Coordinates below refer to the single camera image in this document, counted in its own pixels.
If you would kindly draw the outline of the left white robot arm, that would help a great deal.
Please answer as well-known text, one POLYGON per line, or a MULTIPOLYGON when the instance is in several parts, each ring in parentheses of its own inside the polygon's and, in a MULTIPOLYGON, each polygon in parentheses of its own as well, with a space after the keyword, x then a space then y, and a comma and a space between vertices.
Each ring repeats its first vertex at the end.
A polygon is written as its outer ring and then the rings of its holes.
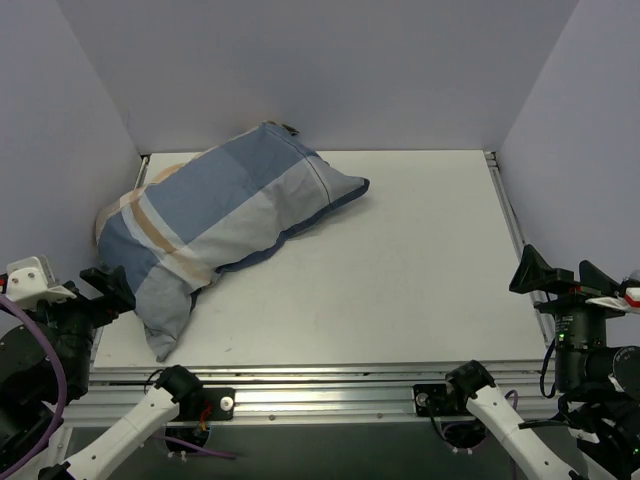
MULTIPOLYGON (((96 329, 136 307, 123 268, 80 277, 99 293, 53 281, 37 263, 1 276, 1 309, 19 325, 1 339, 1 476, 10 478, 49 445, 64 412, 89 391, 96 329)), ((194 417, 202 382, 183 366, 161 370, 141 401, 77 460, 40 471, 42 479, 101 479, 162 424, 194 417)))

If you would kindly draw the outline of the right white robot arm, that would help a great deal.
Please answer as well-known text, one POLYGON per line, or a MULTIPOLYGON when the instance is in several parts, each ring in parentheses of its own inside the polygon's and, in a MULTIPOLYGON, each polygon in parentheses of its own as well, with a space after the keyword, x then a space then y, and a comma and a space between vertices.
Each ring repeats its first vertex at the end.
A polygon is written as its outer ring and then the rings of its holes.
POLYGON ((540 439, 541 426, 568 428, 578 450, 606 477, 631 478, 639 470, 639 349, 608 346, 606 323, 638 313, 638 279, 616 282, 587 260, 578 272, 554 268, 527 245, 509 290, 549 296, 534 307, 554 320, 556 414, 542 422, 523 420, 475 360, 446 375, 445 403, 474 416, 530 479, 580 476, 540 439))

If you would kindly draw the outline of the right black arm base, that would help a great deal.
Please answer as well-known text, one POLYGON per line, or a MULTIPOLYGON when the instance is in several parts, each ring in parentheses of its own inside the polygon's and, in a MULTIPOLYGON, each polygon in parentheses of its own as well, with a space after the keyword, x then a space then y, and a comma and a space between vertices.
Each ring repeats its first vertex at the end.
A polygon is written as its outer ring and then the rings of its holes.
POLYGON ((447 383, 414 384, 412 394, 416 416, 428 419, 454 454, 471 455, 488 439, 487 428, 458 404, 447 383))

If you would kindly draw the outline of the blue plaid pillowcase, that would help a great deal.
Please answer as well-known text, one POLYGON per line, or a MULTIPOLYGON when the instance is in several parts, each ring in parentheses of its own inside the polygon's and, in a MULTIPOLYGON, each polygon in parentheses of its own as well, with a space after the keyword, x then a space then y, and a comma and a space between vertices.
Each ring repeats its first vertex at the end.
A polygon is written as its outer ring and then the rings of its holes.
POLYGON ((369 186, 333 168, 293 128, 267 121, 105 207, 95 245, 104 266, 124 268, 147 345, 162 362, 201 290, 269 259, 369 186))

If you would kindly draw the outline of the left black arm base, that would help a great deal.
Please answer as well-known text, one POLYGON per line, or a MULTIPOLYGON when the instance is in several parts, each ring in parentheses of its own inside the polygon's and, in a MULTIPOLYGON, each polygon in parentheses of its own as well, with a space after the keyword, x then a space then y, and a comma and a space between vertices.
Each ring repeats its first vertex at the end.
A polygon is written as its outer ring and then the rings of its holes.
POLYGON ((204 448, 214 422, 230 421, 234 417, 236 391, 229 387, 203 387, 180 405, 173 420, 162 433, 174 439, 204 448))

